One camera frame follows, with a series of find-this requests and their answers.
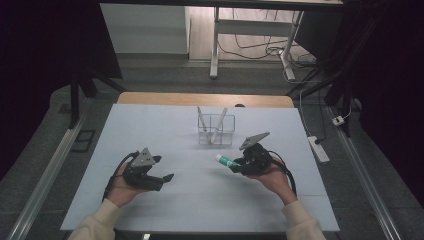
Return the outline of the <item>white cabinet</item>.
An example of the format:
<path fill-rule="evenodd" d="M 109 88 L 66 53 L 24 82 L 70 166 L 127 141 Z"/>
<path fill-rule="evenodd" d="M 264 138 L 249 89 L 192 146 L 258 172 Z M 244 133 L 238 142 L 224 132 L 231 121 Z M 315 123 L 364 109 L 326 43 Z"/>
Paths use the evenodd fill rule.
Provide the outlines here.
<path fill-rule="evenodd" d="M 116 53 L 188 54 L 189 8 L 100 5 Z"/>

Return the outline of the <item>black floor plate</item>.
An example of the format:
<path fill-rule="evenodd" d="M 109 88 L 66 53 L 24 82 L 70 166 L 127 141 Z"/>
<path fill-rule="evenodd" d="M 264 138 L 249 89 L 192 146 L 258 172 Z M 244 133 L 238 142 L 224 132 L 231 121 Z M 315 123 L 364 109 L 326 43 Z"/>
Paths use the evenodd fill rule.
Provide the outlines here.
<path fill-rule="evenodd" d="M 94 130 L 81 130 L 71 148 L 75 153 L 87 153 L 95 136 Z"/>

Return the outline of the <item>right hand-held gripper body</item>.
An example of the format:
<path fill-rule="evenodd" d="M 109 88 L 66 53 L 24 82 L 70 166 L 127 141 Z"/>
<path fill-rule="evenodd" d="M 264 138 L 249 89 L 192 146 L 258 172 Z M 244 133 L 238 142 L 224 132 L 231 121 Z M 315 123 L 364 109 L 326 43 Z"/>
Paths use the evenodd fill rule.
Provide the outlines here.
<path fill-rule="evenodd" d="M 239 147 L 243 151 L 241 173 L 243 175 L 262 175 L 271 164 L 273 158 L 259 143 L 269 132 L 247 137 Z"/>

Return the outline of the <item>white pen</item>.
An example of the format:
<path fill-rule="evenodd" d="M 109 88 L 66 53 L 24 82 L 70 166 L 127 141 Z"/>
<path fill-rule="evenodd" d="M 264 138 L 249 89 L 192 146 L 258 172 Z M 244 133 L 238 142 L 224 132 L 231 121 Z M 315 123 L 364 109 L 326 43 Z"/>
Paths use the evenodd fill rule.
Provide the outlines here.
<path fill-rule="evenodd" d="M 219 117 L 219 119 L 217 121 L 217 124 L 215 126 L 215 129 L 214 129 L 214 132 L 213 132 L 213 134 L 211 136 L 211 139 L 210 139 L 210 143 L 211 144 L 213 144 L 214 141 L 215 141 L 215 139 L 216 139 L 216 136 L 217 136 L 217 134 L 219 132 L 219 129 L 220 129 L 222 123 L 223 123 L 223 120 L 224 120 L 224 118 L 226 116 L 227 111 L 228 111 L 228 108 L 224 108 L 223 111 L 222 111 L 222 113 L 220 114 L 220 117 Z"/>

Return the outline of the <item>clear plastic pen holder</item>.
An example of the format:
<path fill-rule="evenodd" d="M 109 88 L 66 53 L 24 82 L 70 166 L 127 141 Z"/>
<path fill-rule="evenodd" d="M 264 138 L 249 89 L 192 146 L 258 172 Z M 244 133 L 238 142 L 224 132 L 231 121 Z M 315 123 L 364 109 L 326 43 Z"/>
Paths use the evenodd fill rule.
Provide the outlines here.
<path fill-rule="evenodd" d="M 220 114 L 203 114 L 203 118 L 208 128 L 210 139 L 214 132 L 214 129 L 219 117 L 220 117 Z M 213 145 L 231 145 L 234 132 L 235 132 L 235 116 L 226 115 Z M 211 144 L 211 143 L 208 143 L 206 140 L 205 133 L 203 132 L 202 125 L 200 123 L 199 118 L 198 118 L 198 142 L 202 145 Z"/>

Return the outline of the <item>pale blue table mat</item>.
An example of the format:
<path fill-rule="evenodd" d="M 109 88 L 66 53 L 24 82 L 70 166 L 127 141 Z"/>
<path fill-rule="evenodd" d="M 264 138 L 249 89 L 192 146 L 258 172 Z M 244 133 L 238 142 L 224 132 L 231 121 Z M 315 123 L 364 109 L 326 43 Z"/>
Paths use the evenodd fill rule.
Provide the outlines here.
<path fill-rule="evenodd" d="M 234 127 L 228 145 L 199 141 L 198 115 L 219 107 L 116 104 L 112 107 L 62 227 L 74 229 L 100 205 L 104 188 L 120 161 L 148 148 L 161 161 L 150 175 L 171 175 L 160 191 L 144 193 L 124 206 L 117 227 L 146 233 L 283 233 L 288 222 L 281 200 L 259 182 L 219 164 L 218 154 L 241 155 L 246 137 L 265 133 L 265 149 L 278 153 L 292 172 L 297 195 L 325 231 L 339 226 L 295 108 L 229 108 Z"/>

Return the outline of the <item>person's right hand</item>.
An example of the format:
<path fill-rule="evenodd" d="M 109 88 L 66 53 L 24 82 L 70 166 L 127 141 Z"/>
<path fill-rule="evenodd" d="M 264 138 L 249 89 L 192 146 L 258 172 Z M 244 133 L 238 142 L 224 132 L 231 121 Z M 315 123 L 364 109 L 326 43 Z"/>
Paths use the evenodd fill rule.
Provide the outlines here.
<path fill-rule="evenodd" d="M 264 174 L 252 175 L 250 179 L 259 181 L 266 189 L 275 193 L 285 205 L 297 201 L 295 193 L 289 186 L 286 174 L 274 163 L 270 164 Z"/>

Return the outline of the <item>aluminium rail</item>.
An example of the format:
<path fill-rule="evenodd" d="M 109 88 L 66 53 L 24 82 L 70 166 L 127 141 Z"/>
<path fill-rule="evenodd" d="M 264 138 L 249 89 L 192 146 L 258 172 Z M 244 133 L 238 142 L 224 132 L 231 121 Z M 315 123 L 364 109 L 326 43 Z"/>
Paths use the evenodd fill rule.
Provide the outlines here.
<path fill-rule="evenodd" d="M 341 145 L 347 154 L 356 177 L 367 197 L 369 205 L 373 209 L 376 219 L 387 240 L 403 240 L 401 233 L 390 214 L 386 203 L 380 195 L 371 175 L 363 161 L 356 144 L 351 137 L 348 137 L 341 127 L 330 123 L 335 130 Z"/>
<path fill-rule="evenodd" d="M 25 240 L 86 118 L 87 115 L 82 114 L 74 126 L 66 130 L 6 240 Z"/>

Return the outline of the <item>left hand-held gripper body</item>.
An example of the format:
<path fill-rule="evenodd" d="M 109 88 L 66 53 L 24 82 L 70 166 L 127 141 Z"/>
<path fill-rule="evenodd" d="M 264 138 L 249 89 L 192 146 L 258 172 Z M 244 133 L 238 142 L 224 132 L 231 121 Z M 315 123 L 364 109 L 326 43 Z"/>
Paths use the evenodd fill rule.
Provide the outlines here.
<path fill-rule="evenodd" d="M 159 191 L 164 184 L 164 179 L 148 175 L 148 171 L 156 163 L 148 148 L 144 148 L 141 152 L 137 151 L 125 167 L 123 173 L 125 182 L 136 189 Z"/>

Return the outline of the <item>white desk frame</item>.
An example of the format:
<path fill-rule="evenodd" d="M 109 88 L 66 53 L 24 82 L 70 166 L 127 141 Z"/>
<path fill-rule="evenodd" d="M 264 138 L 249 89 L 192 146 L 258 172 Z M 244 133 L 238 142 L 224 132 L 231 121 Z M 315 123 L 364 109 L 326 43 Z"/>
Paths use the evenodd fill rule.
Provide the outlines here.
<path fill-rule="evenodd" d="M 220 8 L 214 8 L 213 45 L 211 52 L 210 78 L 218 76 L 218 53 L 220 35 L 270 36 L 283 37 L 287 40 L 283 49 L 277 51 L 285 77 L 289 81 L 295 80 L 291 63 L 290 50 L 302 19 L 303 11 L 294 11 L 290 22 L 257 21 L 220 18 Z"/>

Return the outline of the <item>dark curtain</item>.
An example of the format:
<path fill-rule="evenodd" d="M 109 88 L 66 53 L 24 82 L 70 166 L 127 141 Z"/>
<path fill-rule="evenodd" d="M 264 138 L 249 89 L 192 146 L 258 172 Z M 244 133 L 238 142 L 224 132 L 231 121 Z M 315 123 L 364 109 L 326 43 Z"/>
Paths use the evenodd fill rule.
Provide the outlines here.
<path fill-rule="evenodd" d="M 121 70 L 102 0 L 0 0 L 0 180 L 73 81 Z"/>
<path fill-rule="evenodd" d="M 424 207 L 424 0 L 392 0 L 358 57 L 364 131 Z"/>

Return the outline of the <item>white power strip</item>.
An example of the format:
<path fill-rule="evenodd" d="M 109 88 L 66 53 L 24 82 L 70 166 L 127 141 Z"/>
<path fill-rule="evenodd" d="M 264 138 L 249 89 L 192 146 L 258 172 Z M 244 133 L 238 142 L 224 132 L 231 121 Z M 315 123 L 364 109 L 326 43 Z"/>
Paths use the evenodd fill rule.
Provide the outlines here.
<path fill-rule="evenodd" d="M 317 157 L 320 163 L 326 163 L 330 161 L 330 158 L 328 157 L 327 153 L 325 152 L 324 148 L 322 147 L 316 136 L 309 136 L 308 141 L 312 151 L 314 152 L 315 156 Z"/>

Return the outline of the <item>person's left hand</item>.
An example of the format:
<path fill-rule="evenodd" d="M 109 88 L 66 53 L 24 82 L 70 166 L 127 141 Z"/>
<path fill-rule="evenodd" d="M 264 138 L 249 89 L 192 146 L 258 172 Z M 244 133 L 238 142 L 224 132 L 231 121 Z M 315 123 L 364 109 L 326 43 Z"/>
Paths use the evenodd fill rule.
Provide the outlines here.
<path fill-rule="evenodd" d="M 137 195 L 145 193 L 144 189 L 133 188 L 126 183 L 122 177 L 125 168 L 126 165 L 123 165 L 115 174 L 112 186 L 106 196 L 110 202 L 118 207 L 130 203 Z"/>

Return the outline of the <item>black metal stand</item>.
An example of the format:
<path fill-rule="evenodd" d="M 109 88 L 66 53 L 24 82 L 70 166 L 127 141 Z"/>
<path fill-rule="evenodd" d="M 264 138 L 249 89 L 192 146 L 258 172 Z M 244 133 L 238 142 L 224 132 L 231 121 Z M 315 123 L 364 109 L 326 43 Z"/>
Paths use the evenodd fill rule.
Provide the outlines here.
<path fill-rule="evenodd" d="M 299 12 L 319 12 L 325 14 L 344 14 L 345 12 L 351 11 L 351 8 L 343 3 L 331 3 L 330 0 L 324 0 L 324 2 L 315 2 L 313 0 L 299 0 L 299 3 L 293 3 L 292 9 Z M 340 98 L 343 98 L 343 110 L 342 114 L 345 116 L 345 123 L 341 125 L 342 132 L 349 137 L 349 116 L 351 107 L 351 95 L 352 90 L 351 81 L 347 77 L 347 73 L 352 67 L 355 59 L 354 51 L 351 51 L 346 60 L 343 61 L 342 65 L 337 68 L 337 71 L 329 75 L 325 80 L 319 82 L 317 85 L 300 91 L 294 96 L 295 100 L 300 101 L 304 97 L 307 97 L 321 89 L 331 86 L 327 95 L 324 98 L 324 102 L 327 106 L 335 105 Z"/>
<path fill-rule="evenodd" d="M 71 117 L 69 128 L 74 129 L 80 120 L 79 91 L 82 91 L 87 98 L 94 98 L 98 94 L 98 89 L 94 83 L 95 79 L 123 93 L 126 88 L 114 81 L 114 78 L 121 79 L 122 73 L 115 54 L 109 57 L 101 57 L 93 60 L 83 57 L 81 54 L 74 54 L 69 62 L 71 70 L 70 77 L 70 100 Z"/>

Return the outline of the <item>green and white glue stick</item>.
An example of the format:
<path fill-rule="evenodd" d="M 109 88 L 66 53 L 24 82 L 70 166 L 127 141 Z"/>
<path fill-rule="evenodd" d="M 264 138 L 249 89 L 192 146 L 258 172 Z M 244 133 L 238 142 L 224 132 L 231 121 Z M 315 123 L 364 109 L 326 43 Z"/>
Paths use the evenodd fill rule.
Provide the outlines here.
<path fill-rule="evenodd" d="M 230 167 L 230 166 L 238 166 L 238 163 L 236 163 L 234 160 L 232 160 L 232 159 L 230 159 L 230 158 L 227 158 L 227 157 L 225 157 L 225 156 L 223 156 L 223 155 L 221 155 L 221 154 L 217 154 L 217 155 L 215 156 L 215 160 L 216 160 L 218 163 L 220 163 L 220 164 L 222 164 L 222 165 L 224 165 L 224 166 L 227 166 L 227 167 Z"/>

